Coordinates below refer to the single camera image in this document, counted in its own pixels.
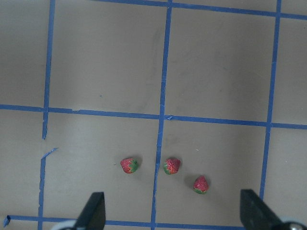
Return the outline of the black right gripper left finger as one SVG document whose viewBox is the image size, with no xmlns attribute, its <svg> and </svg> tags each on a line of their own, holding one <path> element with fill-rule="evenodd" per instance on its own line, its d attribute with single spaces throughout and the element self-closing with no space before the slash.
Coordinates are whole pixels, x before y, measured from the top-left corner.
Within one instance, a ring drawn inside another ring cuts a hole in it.
<svg viewBox="0 0 307 230">
<path fill-rule="evenodd" d="M 74 229 L 103 230 L 105 224 L 106 208 L 104 192 L 94 192 L 77 218 Z"/>
</svg>

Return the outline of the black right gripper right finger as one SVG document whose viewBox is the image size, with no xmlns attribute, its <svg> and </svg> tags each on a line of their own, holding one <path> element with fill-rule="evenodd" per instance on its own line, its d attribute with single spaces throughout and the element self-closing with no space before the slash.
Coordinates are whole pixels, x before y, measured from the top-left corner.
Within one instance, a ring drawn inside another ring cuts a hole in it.
<svg viewBox="0 0 307 230">
<path fill-rule="evenodd" d="M 251 189 L 240 191 L 240 221 L 246 230 L 287 230 L 288 224 Z"/>
</svg>

